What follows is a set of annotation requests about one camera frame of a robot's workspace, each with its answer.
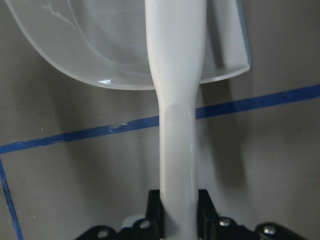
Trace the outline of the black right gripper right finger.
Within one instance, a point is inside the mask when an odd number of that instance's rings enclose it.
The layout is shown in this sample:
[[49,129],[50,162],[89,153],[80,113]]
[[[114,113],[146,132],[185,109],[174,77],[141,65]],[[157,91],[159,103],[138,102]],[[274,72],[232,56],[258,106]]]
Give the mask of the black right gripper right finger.
[[206,189],[198,190],[197,232],[200,238],[216,238],[217,210],[209,192]]

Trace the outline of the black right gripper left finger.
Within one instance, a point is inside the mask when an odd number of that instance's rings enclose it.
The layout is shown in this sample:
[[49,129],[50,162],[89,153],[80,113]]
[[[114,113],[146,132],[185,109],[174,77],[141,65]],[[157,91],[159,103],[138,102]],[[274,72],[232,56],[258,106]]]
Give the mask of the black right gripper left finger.
[[164,207],[158,189],[148,192],[145,219],[149,223],[146,228],[152,238],[164,237]]

